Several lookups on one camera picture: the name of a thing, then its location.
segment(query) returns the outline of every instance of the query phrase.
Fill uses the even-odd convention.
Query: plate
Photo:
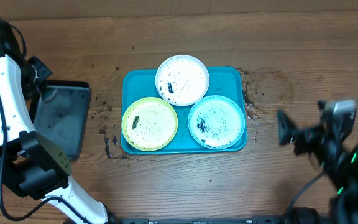
[[[131,146],[142,151],[155,151],[173,139],[178,129],[178,117],[166,101],[146,97],[128,107],[121,127]]]
[[[207,96],[190,110],[188,126],[193,138],[209,149],[225,149],[241,138],[246,119],[240,107],[224,96]]]
[[[160,96],[172,105],[196,103],[209,87],[205,65],[195,57],[176,55],[166,59],[155,75],[155,87]]]

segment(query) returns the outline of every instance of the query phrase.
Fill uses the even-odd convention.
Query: blue tray
[[[244,99],[242,96],[241,76],[232,67],[209,67],[209,88],[205,96],[221,95],[236,102],[242,112],[245,114]],[[135,101],[160,95],[155,88],[155,73],[157,69],[134,70],[129,72],[122,85],[122,113]],[[198,144],[191,136],[187,119],[190,112],[190,106],[173,106],[178,115],[178,131],[173,140],[164,148],[157,151],[145,152],[132,147],[125,140],[121,132],[121,146],[129,154],[173,154],[173,153],[199,153],[199,152],[232,152],[241,150],[247,143],[247,126],[244,134],[235,145],[227,149],[207,149]]]

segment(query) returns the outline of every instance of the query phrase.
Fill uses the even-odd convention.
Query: light blue plate
[[[210,67],[209,88],[205,96],[221,95],[234,101],[245,114],[244,99],[242,96],[241,76],[232,67]],[[144,97],[159,97],[155,87],[155,74],[157,69],[135,70],[129,72],[122,85],[122,113],[136,100]],[[233,152],[241,150],[247,142],[247,127],[244,133],[234,145],[226,149],[208,149],[198,144],[191,136],[188,128],[188,115],[190,106],[173,106],[178,115],[178,131],[172,141],[162,149],[152,152],[140,151],[132,147],[121,132],[121,146],[130,154],[175,154],[175,153],[200,153],[200,152]]]
[[[240,140],[246,119],[239,105],[225,96],[207,96],[190,110],[190,134],[208,149],[226,149]]]

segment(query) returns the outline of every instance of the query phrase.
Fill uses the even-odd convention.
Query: cable
[[[27,47],[25,46],[24,37],[23,37],[22,33],[20,32],[20,30],[16,26],[14,26],[12,24],[10,24],[10,25],[13,29],[16,30],[16,32],[20,35],[20,38],[22,39],[22,46],[23,46],[22,57],[25,58],[25,56],[27,55]]]
[[[295,202],[298,200],[298,198],[303,194],[303,192],[305,192],[306,190],[308,190],[308,188],[310,186],[312,186],[318,179],[320,179],[320,177],[322,177],[325,174],[324,171],[322,171],[320,174],[318,174],[315,178],[313,178],[311,181],[309,181],[305,186],[303,186],[298,193],[294,196],[294,198],[292,199],[290,205],[288,206],[286,212],[285,212],[285,223],[288,223],[288,218],[290,217],[291,214],[291,210],[295,204]]]
[[[91,224],[87,219],[83,218],[69,203],[67,203],[64,199],[60,197],[50,197],[39,203],[35,208],[33,208],[29,213],[22,217],[12,217],[10,214],[8,214],[7,210],[4,206],[4,198],[2,196],[2,178],[4,174],[4,164],[5,164],[5,158],[6,158],[6,144],[7,144],[7,126],[6,126],[6,119],[5,119],[5,112],[4,107],[2,105],[2,99],[0,96],[0,116],[2,121],[2,132],[4,135],[3,144],[2,144],[2,152],[1,152],[1,162],[0,162],[0,209],[2,211],[2,214],[11,221],[22,221],[26,218],[29,218],[32,214],[34,214],[40,207],[45,205],[47,202],[51,200],[58,200],[59,203],[63,203],[66,205],[78,218],[80,218],[84,223]]]

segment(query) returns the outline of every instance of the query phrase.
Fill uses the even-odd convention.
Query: plate rim
[[[236,110],[240,111],[242,116],[240,116],[242,118],[242,130],[241,132],[239,133],[239,139],[237,141],[233,141],[232,143],[229,143],[227,145],[225,145],[224,147],[208,147],[207,145],[203,144],[198,138],[195,138],[195,135],[194,135],[194,132],[192,131],[192,129],[190,128],[190,118],[192,118],[192,114],[194,114],[194,110],[199,108],[199,106],[197,106],[197,104],[200,104],[202,103],[203,101],[207,101],[209,100],[210,98],[212,97],[218,97],[218,98],[222,98],[222,99],[225,99],[226,101],[229,101],[231,103],[233,103],[236,107]],[[200,144],[201,146],[207,148],[207,149],[212,149],[212,150],[221,150],[221,149],[227,149],[233,145],[235,145],[235,143],[237,143],[241,136],[244,134],[244,131],[246,130],[246,118],[245,118],[245,115],[243,114],[240,106],[232,99],[228,98],[228,97],[225,97],[225,96],[221,96],[221,95],[210,95],[210,96],[206,96],[204,98],[202,98],[201,100],[199,100],[197,103],[194,104],[194,106],[191,107],[190,109],[190,112],[189,112],[189,115],[188,115],[188,119],[187,119],[187,126],[188,126],[188,129],[189,129],[189,132],[191,134],[191,137],[193,137],[193,139],[198,143]]]
[[[157,74],[158,74],[158,71],[161,69],[161,66],[164,65],[169,59],[171,59],[171,58],[173,58],[173,57],[179,57],[179,56],[188,57],[188,58],[191,58],[192,60],[196,60],[197,62],[199,62],[199,63],[202,65],[201,68],[202,68],[202,69],[206,72],[206,74],[207,74],[207,85],[206,85],[205,91],[204,91],[204,93],[203,93],[203,96],[202,96],[200,99],[197,99],[196,101],[191,102],[191,103],[181,104],[181,103],[173,103],[173,102],[170,102],[170,101],[168,100],[168,98],[165,98],[165,97],[161,94],[160,89],[159,89],[158,86],[157,86],[157,85],[158,85]],[[160,97],[161,97],[163,100],[165,100],[166,102],[168,102],[168,103],[170,103],[170,104],[172,104],[172,105],[175,105],[175,106],[189,106],[189,105],[193,105],[193,104],[199,102],[200,100],[202,100],[202,99],[204,98],[206,92],[208,91],[208,88],[209,88],[209,72],[208,72],[208,69],[206,68],[206,66],[204,65],[204,63],[203,63],[200,59],[198,59],[198,58],[196,58],[196,57],[194,57],[194,56],[185,55],[185,54],[174,55],[174,56],[171,56],[171,57],[165,59],[165,60],[161,63],[161,65],[158,66],[158,69],[157,69],[157,71],[155,72],[155,88],[157,89],[158,94],[160,95]]]
[[[175,130],[173,132],[173,134],[171,135],[170,139],[163,145],[159,146],[159,147],[156,147],[156,148],[153,148],[153,149],[140,149],[139,147],[137,147],[136,145],[134,145],[133,143],[131,143],[127,135],[127,133],[125,132],[125,130],[127,129],[126,128],[126,125],[123,125],[124,124],[124,118],[126,117],[126,114],[127,114],[127,111],[129,108],[131,108],[131,106],[133,106],[134,104],[138,103],[139,104],[139,101],[145,101],[145,100],[148,100],[148,99],[152,99],[152,100],[157,100],[157,101],[160,101],[162,102],[163,105],[167,106],[169,108],[169,110],[171,112],[173,112],[173,114],[175,115],[174,118],[175,118]],[[172,107],[171,104],[169,104],[168,102],[166,102],[165,100],[161,99],[161,98],[158,98],[158,97],[153,97],[153,96],[148,96],[148,97],[144,97],[144,98],[141,98],[141,99],[138,99],[136,100],[135,102],[131,103],[131,105],[128,106],[128,108],[125,110],[123,116],[122,116],[122,119],[121,119],[121,132],[122,132],[122,135],[124,136],[124,139],[127,141],[128,144],[130,144],[132,147],[134,147],[135,149],[138,149],[140,151],[144,151],[144,152],[152,152],[152,151],[156,151],[156,150],[159,150],[159,149],[162,149],[163,147],[167,146],[171,141],[172,139],[176,136],[177,134],[177,131],[178,131],[178,115],[177,115],[177,112],[175,111],[175,109]]]

